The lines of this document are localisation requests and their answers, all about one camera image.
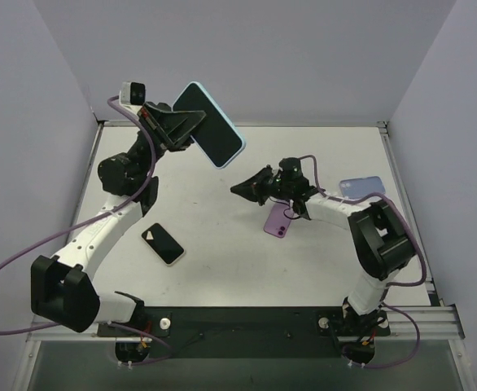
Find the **purple phone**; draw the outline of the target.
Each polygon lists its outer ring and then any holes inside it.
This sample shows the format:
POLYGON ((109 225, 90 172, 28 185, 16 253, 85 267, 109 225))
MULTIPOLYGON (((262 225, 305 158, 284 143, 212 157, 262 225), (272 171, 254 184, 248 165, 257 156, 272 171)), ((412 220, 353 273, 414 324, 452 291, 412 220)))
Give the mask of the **purple phone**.
POLYGON ((264 224, 264 233, 283 239, 292 222, 294 212, 289 204, 275 202, 264 224))

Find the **lavender phone case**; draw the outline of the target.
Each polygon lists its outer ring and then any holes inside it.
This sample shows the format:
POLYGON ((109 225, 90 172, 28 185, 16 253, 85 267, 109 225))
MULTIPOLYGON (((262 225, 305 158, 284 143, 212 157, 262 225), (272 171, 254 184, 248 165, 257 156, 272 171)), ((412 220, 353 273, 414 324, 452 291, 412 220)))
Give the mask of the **lavender phone case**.
POLYGON ((339 182, 339 189, 344 198, 351 200, 363 198, 371 193, 386 193, 379 176, 343 179, 339 182))

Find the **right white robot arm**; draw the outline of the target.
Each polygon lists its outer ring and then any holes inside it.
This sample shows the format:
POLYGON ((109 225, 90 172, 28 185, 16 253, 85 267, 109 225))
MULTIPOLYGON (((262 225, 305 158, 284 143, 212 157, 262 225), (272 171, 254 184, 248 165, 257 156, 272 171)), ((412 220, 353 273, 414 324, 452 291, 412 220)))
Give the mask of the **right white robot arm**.
POLYGON ((344 308, 359 317, 377 310, 389 288, 423 284, 424 256, 394 203, 379 192, 355 200, 334 196, 304 176, 303 159, 285 158, 277 171, 268 165, 230 191, 259 205, 270 197, 286 201, 298 217, 349 231, 363 272, 344 308))

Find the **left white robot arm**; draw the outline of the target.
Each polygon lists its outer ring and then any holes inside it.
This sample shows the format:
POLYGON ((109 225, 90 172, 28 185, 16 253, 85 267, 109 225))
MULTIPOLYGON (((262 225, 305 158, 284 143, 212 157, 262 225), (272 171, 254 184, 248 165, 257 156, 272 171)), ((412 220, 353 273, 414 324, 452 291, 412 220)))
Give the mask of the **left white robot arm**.
POLYGON ((135 118, 139 131, 133 145, 98 165, 98 178, 107 193, 101 210, 53 256, 40 256, 31 265, 33 313, 75 332, 94 323, 116 323, 131 336, 144 328, 140 299, 123 292, 96 292, 93 279, 116 243, 156 202, 156 161, 165 152, 186 150, 190 134, 205 117, 202 110, 143 104, 135 118))

